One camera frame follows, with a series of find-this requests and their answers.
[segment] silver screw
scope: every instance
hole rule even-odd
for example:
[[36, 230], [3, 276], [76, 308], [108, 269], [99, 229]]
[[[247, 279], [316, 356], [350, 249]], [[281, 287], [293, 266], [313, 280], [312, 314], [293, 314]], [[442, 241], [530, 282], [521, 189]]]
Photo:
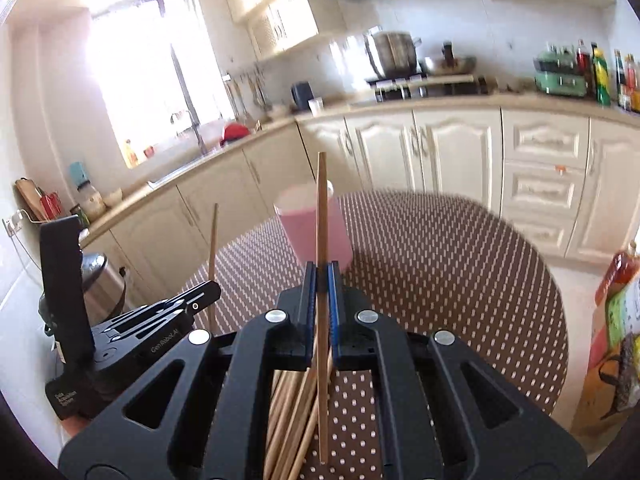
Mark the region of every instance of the silver screw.
[[202, 345], [211, 338], [211, 334], [201, 328], [193, 330], [189, 334], [189, 342], [194, 345]]
[[358, 319], [363, 323], [375, 323], [379, 317], [373, 310], [361, 310], [358, 313]]
[[269, 323], [282, 323], [285, 319], [287, 319], [287, 313], [276, 308], [274, 310], [268, 311], [264, 317]]
[[453, 342], [456, 340], [456, 336], [448, 330], [440, 330], [439, 332], [436, 332], [434, 339], [439, 345], [449, 346], [453, 345]]

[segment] bundle of chopsticks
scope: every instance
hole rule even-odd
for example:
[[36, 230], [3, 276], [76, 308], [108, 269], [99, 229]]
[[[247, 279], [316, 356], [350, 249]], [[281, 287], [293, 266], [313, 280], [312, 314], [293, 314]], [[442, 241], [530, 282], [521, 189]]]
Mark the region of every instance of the bundle of chopsticks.
[[[267, 429], [264, 480], [297, 480], [309, 445], [318, 426], [319, 458], [328, 462], [328, 381], [333, 361], [328, 349], [328, 198], [326, 154], [318, 154], [318, 207], [316, 215], [316, 333], [312, 367], [306, 372], [276, 370], [273, 375], [271, 405]], [[214, 279], [216, 224], [218, 205], [214, 206], [209, 259], [209, 279]], [[209, 313], [210, 331], [215, 330], [215, 315]]]

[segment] white cup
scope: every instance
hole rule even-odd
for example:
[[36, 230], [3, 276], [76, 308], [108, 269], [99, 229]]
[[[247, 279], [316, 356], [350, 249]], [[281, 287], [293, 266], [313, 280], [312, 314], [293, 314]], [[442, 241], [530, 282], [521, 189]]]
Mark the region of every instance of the white cup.
[[322, 98], [311, 99], [309, 101], [309, 107], [311, 108], [311, 113], [316, 116], [319, 115], [320, 112], [324, 109], [324, 103], [322, 102]]

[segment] window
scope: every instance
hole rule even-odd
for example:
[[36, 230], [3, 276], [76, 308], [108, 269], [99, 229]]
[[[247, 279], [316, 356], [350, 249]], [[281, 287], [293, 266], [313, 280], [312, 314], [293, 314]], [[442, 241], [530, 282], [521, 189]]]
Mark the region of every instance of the window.
[[220, 71], [193, 0], [143, 0], [96, 16], [89, 56], [130, 168], [193, 142], [193, 129], [228, 107], [216, 102]]

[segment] countertop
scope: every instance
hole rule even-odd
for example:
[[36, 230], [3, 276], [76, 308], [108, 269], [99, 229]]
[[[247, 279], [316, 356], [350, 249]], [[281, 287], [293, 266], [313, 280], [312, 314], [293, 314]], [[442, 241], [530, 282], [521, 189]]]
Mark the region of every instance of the countertop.
[[203, 171], [212, 161], [219, 157], [224, 157], [229, 153], [235, 153], [251, 142], [262, 139], [273, 132], [279, 131], [292, 124], [304, 124], [314, 121], [321, 121], [331, 118], [341, 118], [344, 116], [358, 116], [361, 114], [393, 113], [405, 110], [424, 110], [428, 108], [513, 108], [517, 110], [544, 111], [558, 114], [573, 114], [588, 116], [594, 119], [614, 121], [619, 124], [640, 129], [640, 115], [625, 112], [618, 107], [603, 107], [593, 102], [580, 101], [571, 98], [551, 97], [539, 93], [501, 93], [477, 96], [453, 96], [435, 97], [429, 99], [414, 99], [409, 101], [391, 101], [386, 103], [376, 103], [371, 101], [370, 105], [350, 104], [347, 100], [327, 106], [317, 116], [311, 113], [289, 116], [281, 120], [263, 126], [262, 130], [256, 132], [242, 140], [234, 142], [232, 145], [221, 150], [209, 153], [197, 161], [188, 165], [188, 170], [177, 173], [173, 178], [167, 179], [159, 186], [143, 186], [139, 190], [131, 193], [115, 208], [108, 210], [100, 219], [93, 222], [89, 227], [89, 234], [81, 241], [81, 246], [85, 247], [94, 241], [98, 236], [107, 232], [111, 227], [126, 218], [129, 214], [139, 209], [149, 202], [156, 194], [164, 190], [171, 189], [181, 181], [195, 176], [199, 171]]

